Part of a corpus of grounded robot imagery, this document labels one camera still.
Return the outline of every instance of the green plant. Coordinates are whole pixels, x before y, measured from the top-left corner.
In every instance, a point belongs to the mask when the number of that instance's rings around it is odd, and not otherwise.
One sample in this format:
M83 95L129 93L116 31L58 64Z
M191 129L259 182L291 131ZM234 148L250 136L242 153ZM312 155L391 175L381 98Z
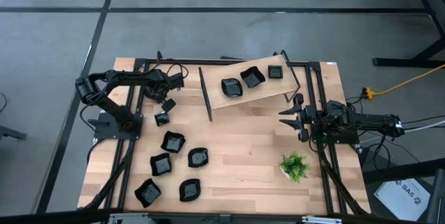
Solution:
M280 168L289 175L289 179L300 183L302 177L307 178L306 172L311 168L309 164L304 164L304 156L292 152L289 157L283 155L283 162L280 163Z

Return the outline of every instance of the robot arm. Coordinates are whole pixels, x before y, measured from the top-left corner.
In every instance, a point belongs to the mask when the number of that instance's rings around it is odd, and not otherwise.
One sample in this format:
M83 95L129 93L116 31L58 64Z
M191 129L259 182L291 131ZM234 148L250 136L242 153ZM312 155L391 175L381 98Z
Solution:
M102 90L96 84L99 80L106 82ZM109 70L76 80L76 89L84 104L96 105L110 113L115 118L120 131L132 131L136 124L128 106L119 106L108 98L108 94L118 86L144 86L145 96L156 103L161 103L165 101L170 90L184 87L184 78L182 73L169 77L161 70L153 69L144 73Z
M378 131L393 138L405 134L400 119L396 115L371 115L351 111L341 102L330 100L324 110L317 111L314 105L302 108L303 98L296 96L292 109L280 112L281 115L298 114L295 120L280 120L284 124L299 129L300 141L308 141L306 125L311 125L311 138L319 143L358 144L357 130Z

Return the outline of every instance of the concrete floor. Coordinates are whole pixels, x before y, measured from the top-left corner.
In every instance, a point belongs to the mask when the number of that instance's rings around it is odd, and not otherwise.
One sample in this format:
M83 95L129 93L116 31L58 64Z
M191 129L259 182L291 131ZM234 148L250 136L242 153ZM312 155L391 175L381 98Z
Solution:
M441 10L440 0L433 0ZM0 0L0 6L98 6L104 0ZM420 8L419 0L112 0L112 7ZM83 66L99 15L0 13L0 92L8 106L0 125L28 132L0 143L0 215L27 214L47 169L74 80ZM116 57L259 58L285 49L292 61L335 61L346 97L370 86L384 90L426 72L373 67L371 59L410 58L438 39L429 17L261 13L108 14L91 72L113 67ZM443 59L444 53L435 58ZM445 111L438 71L388 95L364 102L367 113L394 113L411 121ZM88 109L86 118L97 116ZM396 142L419 160L443 157L442 129L407 134ZM363 140L372 138L364 135ZM76 120L49 211L76 208L92 132ZM388 147L395 164L413 159Z

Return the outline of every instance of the wooden table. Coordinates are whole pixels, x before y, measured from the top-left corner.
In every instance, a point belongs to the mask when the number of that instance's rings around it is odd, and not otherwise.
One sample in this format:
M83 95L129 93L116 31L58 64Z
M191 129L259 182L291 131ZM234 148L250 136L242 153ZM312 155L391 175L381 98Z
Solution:
M114 69L133 69L134 58L117 58ZM215 66L199 65L203 71ZM170 65L160 65L166 71ZM278 115L290 108L284 96L268 97L214 112L215 120L209 122L202 96L198 65L187 65L190 71L181 91L170 91L169 97L177 105L169 112L170 123L157 127L153 115L161 112L158 104L145 98L142 113L145 115L143 132L136 142L131 165L124 210L183 213L231 214L326 214L318 155L308 143L297 139L297 132L278 122ZM307 80L303 67L294 67L300 80L305 104L309 103ZM344 102L339 70L335 63L321 63L327 100ZM316 76L312 79L316 88ZM111 94L118 104L124 104L128 88L116 88ZM149 164L151 156L163 153L160 145L164 133L173 131L186 137L179 154L170 154L172 172L152 177ZM107 140L92 152L83 182L79 206L88 204L108 179L115 155L116 140ZM188 151L195 147L209 150L209 164L202 168L187 166ZM341 178L354 199L369 211L362 171L356 153L348 145L336 145ZM306 156L311 165L307 179L301 183L289 181L278 169L282 155L292 151ZM144 209L134 195L146 179L152 178L162 190L162 196ZM201 179L201 196L192 202L179 201L179 185L186 179ZM334 209L338 211L337 194L331 182ZM120 188L117 182L112 206L116 206Z

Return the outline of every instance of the wooden board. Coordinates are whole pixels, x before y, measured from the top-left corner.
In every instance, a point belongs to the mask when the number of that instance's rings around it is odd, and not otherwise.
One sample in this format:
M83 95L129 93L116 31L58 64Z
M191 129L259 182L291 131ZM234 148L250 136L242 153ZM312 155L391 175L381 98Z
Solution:
M118 58L114 68L132 70L133 62L133 58ZM164 71L168 67L160 66ZM185 88L169 93L169 97L177 103L169 112L170 124L157 127L153 115L161 112L161 107L148 99L144 100L144 127L136 143L124 209L148 212L326 214L318 155L309 149L307 143L298 141L296 131L278 122L280 118L292 118L277 114L290 108L291 103L287 104L284 96L259 99L214 111L217 117L209 122L198 66L186 67L190 74L185 80ZM208 71L215 66L201 67ZM327 99L344 102L337 66L321 63L321 68ZM309 95L304 68L295 67L294 70L302 86L299 92L303 94L306 104ZM314 73L312 77L316 88ZM128 88L116 88L110 97L123 104L127 91ZM183 134L186 143L179 154L170 155L172 172L152 177L149 158L165 152L160 145L167 130ZM80 207L88 204L108 179L115 146L116 141L104 141L92 152L79 198ZM203 168L187 166L188 151L195 147L209 149L209 164ZM348 145L336 147L342 181L358 203L369 211L356 153ZM292 151L305 155L305 161L311 165L308 178L299 184L290 182L278 169L282 155L289 155ZM162 196L144 209L134 196L134 190L148 178L152 178L160 187ZM192 202L180 202L179 185L190 178L201 179L201 196ZM113 206L117 204L119 182L115 188ZM334 184L331 184L331 193L334 208L338 210Z
M269 65L281 65L283 69L283 79L267 78ZM259 71L266 77L266 81L254 88L248 88L247 84L242 80L240 73L253 66L258 67ZM270 96L283 95L285 93L296 91L298 88L286 65L283 55L281 54L233 65L211 68L203 71L202 74L209 95L211 110L251 102L256 99L263 99ZM243 85L243 96L229 98L224 95L223 90L221 89L221 80L229 78L235 78L241 82Z

